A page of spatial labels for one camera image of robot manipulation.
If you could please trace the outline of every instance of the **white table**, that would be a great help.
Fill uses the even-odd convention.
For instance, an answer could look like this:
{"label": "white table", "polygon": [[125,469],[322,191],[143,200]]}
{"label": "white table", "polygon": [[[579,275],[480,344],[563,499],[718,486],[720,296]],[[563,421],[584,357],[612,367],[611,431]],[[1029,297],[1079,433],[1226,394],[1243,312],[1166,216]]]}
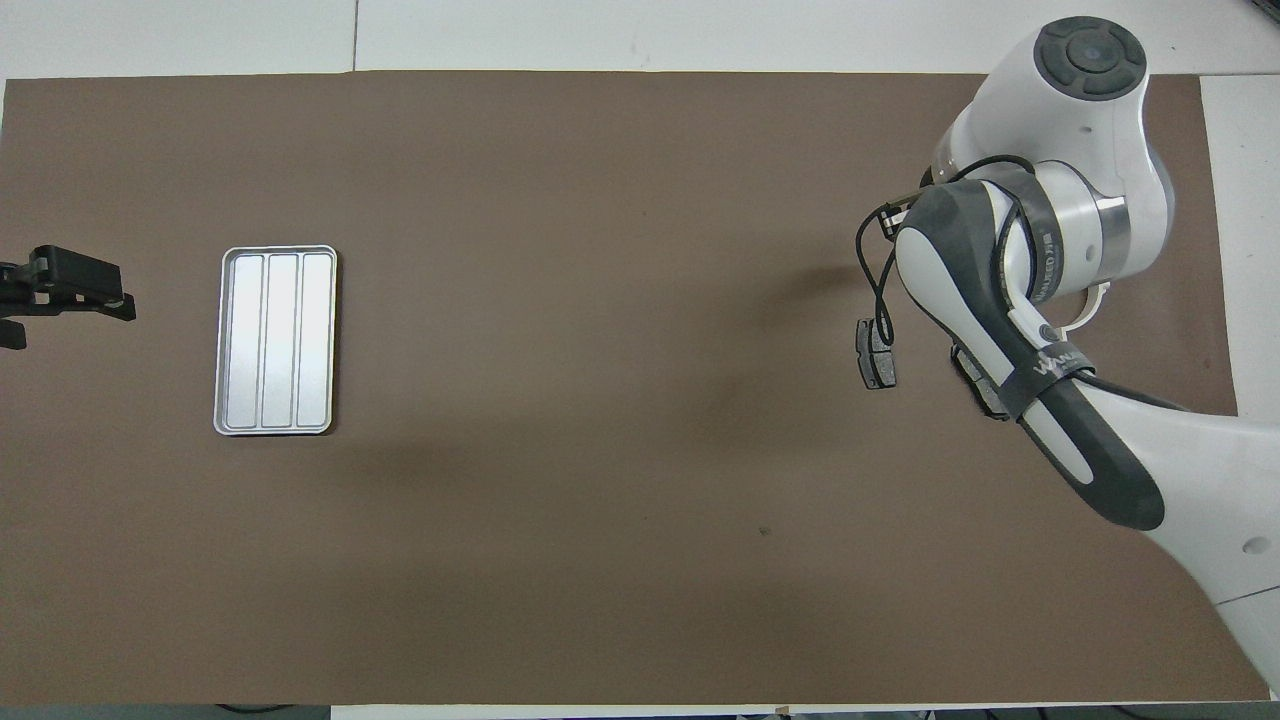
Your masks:
{"label": "white table", "polygon": [[[0,78],[466,68],[983,73],[1024,35],[1073,14],[1128,27],[1143,41],[1153,73],[1204,76],[1236,400],[1240,415],[1280,423],[1280,373],[1271,365],[1280,356],[1280,302],[1270,287],[1280,277],[1280,242],[1270,225],[1280,220],[1280,209],[1272,210],[1280,133],[1271,126],[1280,117],[1280,26],[1248,0],[0,0]],[[333,716],[902,710],[777,700],[718,707],[349,706]]]}

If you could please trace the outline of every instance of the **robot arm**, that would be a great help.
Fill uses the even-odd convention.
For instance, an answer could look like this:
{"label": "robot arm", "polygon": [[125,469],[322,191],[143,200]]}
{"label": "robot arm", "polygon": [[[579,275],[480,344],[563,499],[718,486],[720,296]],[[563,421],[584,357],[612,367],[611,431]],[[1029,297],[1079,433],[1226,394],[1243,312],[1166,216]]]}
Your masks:
{"label": "robot arm", "polygon": [[[1140,45],[1106,20],[1021,42],[943,137],[937,184],[896,234],[899,273],[1071,488],[1172,555],[1280,687],[1280,428],[1105,383],[1036,307],[1138,273],[1164,246],[1172,193],[1146,142],[1146,88]],[[1028,167],[982,164],[1009,155]]]}

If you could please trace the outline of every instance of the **metal tray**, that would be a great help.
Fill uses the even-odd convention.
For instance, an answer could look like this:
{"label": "metal tray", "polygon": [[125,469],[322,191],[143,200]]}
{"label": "metal tray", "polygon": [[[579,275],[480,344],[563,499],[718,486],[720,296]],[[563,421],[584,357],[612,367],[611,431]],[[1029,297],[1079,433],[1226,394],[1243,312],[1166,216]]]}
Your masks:
{"label": "metal tray", "polygon": [[319,434],[333,420],[338,252],[233,247],[223,256],[214,428]]}

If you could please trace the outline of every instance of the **white cable holder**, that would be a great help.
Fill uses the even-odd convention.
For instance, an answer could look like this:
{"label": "white cable holder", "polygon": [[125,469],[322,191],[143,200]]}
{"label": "white cable holder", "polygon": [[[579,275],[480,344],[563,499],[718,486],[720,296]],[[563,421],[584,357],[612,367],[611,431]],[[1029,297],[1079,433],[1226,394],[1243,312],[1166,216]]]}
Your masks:
{"label": "white cable holder", "polygon": [[1078,328],[1083,328],[1085,323],[1093,319],[1098,314],[1098,307],[1102,307],[1102,296],[1111,290],[1111,282],[1098,283],[1089,286],[1087,295],[1084,297],[1084,307],[1080,309],[1080,314],[1075,316],[1069,324],[1062,325],[1057,329],[1057,333],[1066,340],[1066,333]]}

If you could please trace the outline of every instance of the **black clamp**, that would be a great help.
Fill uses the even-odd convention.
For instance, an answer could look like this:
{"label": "black clamp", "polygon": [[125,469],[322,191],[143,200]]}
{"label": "black clamp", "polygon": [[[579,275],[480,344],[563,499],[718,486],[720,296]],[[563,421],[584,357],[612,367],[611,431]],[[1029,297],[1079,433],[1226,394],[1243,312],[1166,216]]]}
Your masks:
{"label": "black clamp", "polygon": [[1065,340],[1052,342],[1037,350],[1027,363],[1014,368],[997,389],[1000,402],[1010,418],[1021,418],[1027,407],[1059,380],[1093,369],[1093,363],[1089,363],[1079,347]]}
{"label": "black clamp", "polygon": [[[138,316],[120,284],[120,268],[52,245],[31,251],[26,265],[0,263],[0,318],[101,313],[119,320]],[[27,347],[20,323],[0,319],[0,347]]]}

